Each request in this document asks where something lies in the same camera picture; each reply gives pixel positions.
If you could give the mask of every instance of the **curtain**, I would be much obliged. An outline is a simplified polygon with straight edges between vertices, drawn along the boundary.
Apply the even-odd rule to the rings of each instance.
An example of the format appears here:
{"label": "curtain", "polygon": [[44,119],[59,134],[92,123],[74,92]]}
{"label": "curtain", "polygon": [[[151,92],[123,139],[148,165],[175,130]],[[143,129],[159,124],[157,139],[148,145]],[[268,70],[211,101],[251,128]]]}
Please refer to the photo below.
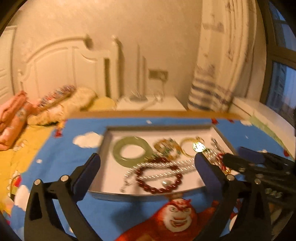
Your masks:
{"label": "curtain", "polygon": [[227,111],[248,87],[257,29],[256,0],[203,0],[188,108]]}

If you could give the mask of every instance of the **white headboard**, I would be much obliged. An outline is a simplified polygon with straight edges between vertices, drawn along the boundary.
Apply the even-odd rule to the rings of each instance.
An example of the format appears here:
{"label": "white headboard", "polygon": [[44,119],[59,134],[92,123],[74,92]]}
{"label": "white headboard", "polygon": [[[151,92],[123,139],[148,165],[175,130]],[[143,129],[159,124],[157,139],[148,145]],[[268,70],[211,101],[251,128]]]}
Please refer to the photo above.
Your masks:
{"label": "white headboard", "polygon": [[85,86],[99,97],[120,97],[118,42],[112,37],[108,50],[91,51],[86,37],[55,40],[39,48],[26,61],[26,70],[18,70],[20,89],[29,100],[37,100],[63,85]]}

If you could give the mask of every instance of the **pillow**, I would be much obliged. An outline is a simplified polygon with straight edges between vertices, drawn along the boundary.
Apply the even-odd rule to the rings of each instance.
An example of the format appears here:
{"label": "pillow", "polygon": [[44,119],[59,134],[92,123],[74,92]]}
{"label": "pillow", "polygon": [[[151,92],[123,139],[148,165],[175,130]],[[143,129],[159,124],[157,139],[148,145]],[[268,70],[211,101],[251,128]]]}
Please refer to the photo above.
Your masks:
{"label": "pillow", "polygon": [[17,95],[0,106],[0,133],[10,124],[15,114],[27,101],[27,93],[20,91]]}
{"label": "pillow", "polygon": [[74,85],[64,85],[45,95],[37,104],[38,110],[43,111],[60,103],[76,90]]}
{"label": "pillow", "polygon": [[108,97],[96,98],[87,111],[102,111],[102,110],[113,110],[116,106],[114,100]]}
{"label": "pillow", "polygon": [[28,124],[45,126],[66,120],[73,112],[80,111],[89,106],[95,97],[96,93],[93,90],[79,87],[71,97],[61,101],[56,106],[44,110],[37,115],[30,115],[27,120]]}
{"label": "pillow", "polygon": [[16,113],[9,126],[0,135],[0,150],[8,150],[13,145],[26,124],[27,116],[31,114],[32,108],[33,105],[26,102]]}

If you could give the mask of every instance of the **white wall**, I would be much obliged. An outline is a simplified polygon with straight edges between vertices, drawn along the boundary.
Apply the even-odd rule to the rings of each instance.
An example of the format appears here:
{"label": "white wall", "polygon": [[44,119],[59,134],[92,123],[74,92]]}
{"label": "white wall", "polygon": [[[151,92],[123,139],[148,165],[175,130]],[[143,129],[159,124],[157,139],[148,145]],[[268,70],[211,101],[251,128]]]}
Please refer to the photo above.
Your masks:
{"label": "white wall", "polygon": [[[186,105],[197,59],[202,0],[28,0],[17,25],[13,78],[36,48],[58,37],[88,34],[93,49],[122,43],[124,93],[136,89],[137,44],[149,69],[168,70],[165,93]],[[147,90],[159,86],[147,81]]]}

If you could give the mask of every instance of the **window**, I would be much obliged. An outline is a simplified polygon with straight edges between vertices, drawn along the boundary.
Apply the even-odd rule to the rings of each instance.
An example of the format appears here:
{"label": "window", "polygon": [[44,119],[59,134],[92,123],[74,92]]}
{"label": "window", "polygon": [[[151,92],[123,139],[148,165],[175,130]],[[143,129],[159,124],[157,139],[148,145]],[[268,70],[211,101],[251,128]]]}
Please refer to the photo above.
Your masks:
{"label": "window", "polygon": [[277,0],[258,0],[266,31],[267,62],[261,102],[291,125],[296,108],[296,37],[276,8]]}
{"label": "window", "polygon": [[271,2],[269,2],[269,7],[273,17],[277,45],[296,51],[296,38],[291,28]]}

